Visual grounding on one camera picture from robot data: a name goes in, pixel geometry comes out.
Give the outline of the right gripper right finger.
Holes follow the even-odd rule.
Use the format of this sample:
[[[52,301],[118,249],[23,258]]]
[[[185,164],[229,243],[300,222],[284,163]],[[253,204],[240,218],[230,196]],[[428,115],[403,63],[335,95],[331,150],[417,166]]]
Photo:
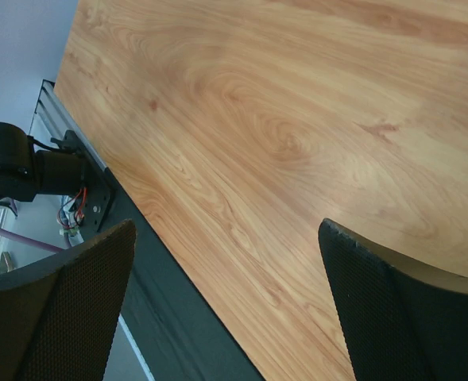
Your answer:
[[[468,278],[325,219],[318,242],[357,380],[468,380]]]

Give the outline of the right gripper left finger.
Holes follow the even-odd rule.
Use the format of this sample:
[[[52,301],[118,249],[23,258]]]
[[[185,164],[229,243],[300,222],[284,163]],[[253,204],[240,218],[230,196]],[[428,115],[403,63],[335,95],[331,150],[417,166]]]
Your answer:
[[[137,230],[131,220],[0,275],[0,380],[101,380]]]

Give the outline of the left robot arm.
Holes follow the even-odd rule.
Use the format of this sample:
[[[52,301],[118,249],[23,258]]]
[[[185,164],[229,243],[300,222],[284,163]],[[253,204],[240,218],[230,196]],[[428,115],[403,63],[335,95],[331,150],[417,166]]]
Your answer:
[[[31,202],[38,194],[74,195],[82,190],[87,162],[62,141],[41,143],[0,122],[0,199]]]

